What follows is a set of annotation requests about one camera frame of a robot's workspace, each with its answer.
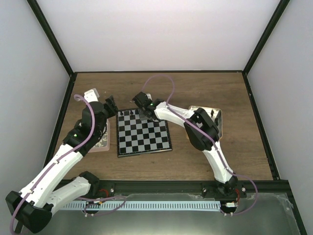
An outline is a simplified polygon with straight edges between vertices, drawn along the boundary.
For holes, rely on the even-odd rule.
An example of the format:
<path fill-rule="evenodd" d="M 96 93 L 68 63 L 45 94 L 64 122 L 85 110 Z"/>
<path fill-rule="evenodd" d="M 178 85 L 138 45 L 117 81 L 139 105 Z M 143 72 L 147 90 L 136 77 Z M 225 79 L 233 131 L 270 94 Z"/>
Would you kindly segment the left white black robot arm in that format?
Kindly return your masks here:
<path fill-rule="evenodd" d="M 88 171 L 56 189 L 70 169 L 103 137 L 107 119 L 118 112 L 113 96 L 108 97 L 105 103 L 90 94 L 76 94 L 74 98 L 86 104 L 82 118 L 68 132 L 59 150 L 35 179 L 20 191 L 9 192 L 5 198 L 12 215 L 10 223 L 18 220 L 34 234 L 43 230 L 52 216 L 67 203 L 82 196 L 92 199 L 100 192 L 99 179 Z"/>

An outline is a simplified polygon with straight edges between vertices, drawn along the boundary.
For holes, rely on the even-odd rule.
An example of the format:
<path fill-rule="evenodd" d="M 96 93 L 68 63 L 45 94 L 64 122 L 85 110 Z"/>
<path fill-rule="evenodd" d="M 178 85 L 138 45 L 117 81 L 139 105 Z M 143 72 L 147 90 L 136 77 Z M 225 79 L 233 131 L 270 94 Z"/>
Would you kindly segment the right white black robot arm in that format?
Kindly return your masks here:
<path fill-rule="evenodd" d="M 173 106 L 161 99 L 153 101 L 144 92 L 139 92 L 133 102 L 145 118 L 165 120 L 183 127 L 192 146 L 208 160 L 219 195 L 229 197 L 234 193 L 238 178 L 222 152 L 217 125 L 205 109 L 190 110 Z"/>

